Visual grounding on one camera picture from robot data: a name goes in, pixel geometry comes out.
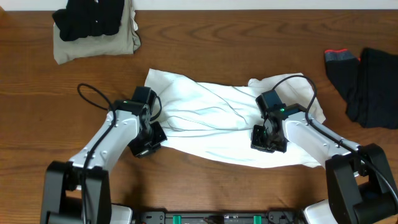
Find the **black garment right edge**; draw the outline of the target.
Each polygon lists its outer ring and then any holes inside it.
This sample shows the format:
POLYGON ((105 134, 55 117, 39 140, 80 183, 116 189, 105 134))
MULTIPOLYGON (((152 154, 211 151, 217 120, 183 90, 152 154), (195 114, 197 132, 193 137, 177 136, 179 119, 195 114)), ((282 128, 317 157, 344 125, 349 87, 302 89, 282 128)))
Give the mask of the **black garment right edge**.
POLYGON ((397 129, 397 55, 364 49, 358 78, 356 121, 364 128, 397 129))

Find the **white t-shirt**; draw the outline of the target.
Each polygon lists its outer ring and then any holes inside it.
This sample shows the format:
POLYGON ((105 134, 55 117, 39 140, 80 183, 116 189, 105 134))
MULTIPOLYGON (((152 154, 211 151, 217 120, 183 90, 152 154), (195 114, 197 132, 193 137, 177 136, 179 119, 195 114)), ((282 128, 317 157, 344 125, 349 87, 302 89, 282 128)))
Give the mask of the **white t-shirt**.
POLYGON ((213 161, 257 168, 319 165, 295 144, 289 144, 285 153, 251 148, 252 129, 263 123, 256 98, 274 88, 286 105, 307 106, 313 88, 302 73, 262 80, 252 78, 246 86, 226 86, 150 69, 145 85, 160 97, 154 109, 161 112, 157 121, 167 136, 165 147, 213 161))

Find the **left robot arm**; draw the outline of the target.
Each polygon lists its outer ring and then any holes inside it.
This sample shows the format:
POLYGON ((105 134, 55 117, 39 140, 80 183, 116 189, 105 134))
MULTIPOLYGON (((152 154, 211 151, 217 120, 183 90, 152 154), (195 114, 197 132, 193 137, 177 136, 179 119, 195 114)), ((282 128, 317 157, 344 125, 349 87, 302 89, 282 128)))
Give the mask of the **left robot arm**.
POLYGON ((153 100, 117 100, 90 142, 66 162, 46 170, 41 223, 132 223, 133 211, 111 201, 109 175, 126 147, 142 158, 166 136, 152 113, 153 100))

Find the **folded black garment on stack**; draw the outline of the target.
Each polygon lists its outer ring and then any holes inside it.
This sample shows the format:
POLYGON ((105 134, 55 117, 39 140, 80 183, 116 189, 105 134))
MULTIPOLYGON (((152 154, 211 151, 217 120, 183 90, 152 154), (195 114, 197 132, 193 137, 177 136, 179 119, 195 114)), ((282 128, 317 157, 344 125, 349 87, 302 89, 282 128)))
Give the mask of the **folded black garment on stack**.
POLYGON ((65 42, 114 35, 119 32, 125 5, 124 0, 68 0, 52 18, 65 42))

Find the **folded khaki garment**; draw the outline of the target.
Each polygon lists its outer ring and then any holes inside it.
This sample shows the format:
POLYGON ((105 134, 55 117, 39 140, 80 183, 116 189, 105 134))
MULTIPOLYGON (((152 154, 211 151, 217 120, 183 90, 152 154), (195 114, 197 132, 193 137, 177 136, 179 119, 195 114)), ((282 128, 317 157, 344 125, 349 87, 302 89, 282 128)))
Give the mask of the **folded khaki garment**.
POLYGON ((60 38, 60 30, 53 25, 53 57, 61 65, 76 58, 97 55, 133 54, 140 46, 141 40, 136 34, 137 23, 134 20, 135 10, 131 0, 124 0, 125 7, 119 32, 114 35, 89 36, 65 42, 60 38))

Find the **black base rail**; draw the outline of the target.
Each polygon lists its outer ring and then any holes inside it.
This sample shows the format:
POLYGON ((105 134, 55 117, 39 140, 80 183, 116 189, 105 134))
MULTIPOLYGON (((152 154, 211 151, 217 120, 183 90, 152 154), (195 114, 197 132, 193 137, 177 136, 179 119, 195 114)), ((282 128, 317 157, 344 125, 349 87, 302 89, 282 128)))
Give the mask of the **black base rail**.
POLYGON ((166 210, 134 210, 112 205, 102 223, 125 224, 305 224, 299 210, 276 209, 260 212, 169 212, 166 210))

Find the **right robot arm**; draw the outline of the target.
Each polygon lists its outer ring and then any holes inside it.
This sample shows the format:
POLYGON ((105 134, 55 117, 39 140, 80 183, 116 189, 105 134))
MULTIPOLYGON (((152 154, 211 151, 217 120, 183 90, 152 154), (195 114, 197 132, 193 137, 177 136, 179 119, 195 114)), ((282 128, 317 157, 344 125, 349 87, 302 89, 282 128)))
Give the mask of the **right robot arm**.
POLYGON ((397 214, 397 186, 381 147, 339 136, 299 104, 258 107, 264 122, 253 128, 253 149, 286 155, 296 144, 326 171, 328 201, 307 207, 307 222, 376 223, 397 214))

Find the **black garment with red trim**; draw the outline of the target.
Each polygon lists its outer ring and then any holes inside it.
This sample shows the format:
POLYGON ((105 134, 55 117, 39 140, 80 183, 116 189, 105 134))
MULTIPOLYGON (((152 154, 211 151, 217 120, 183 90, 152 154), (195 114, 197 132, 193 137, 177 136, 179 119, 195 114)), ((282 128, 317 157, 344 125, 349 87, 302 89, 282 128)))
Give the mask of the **black garment with red trim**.
POLYGON ((359 59, 349 50, 326 50, 324 52, 326 75, 346 102, 346 114, 351 121, 357 121, 358 101, 356 87, 359 59))

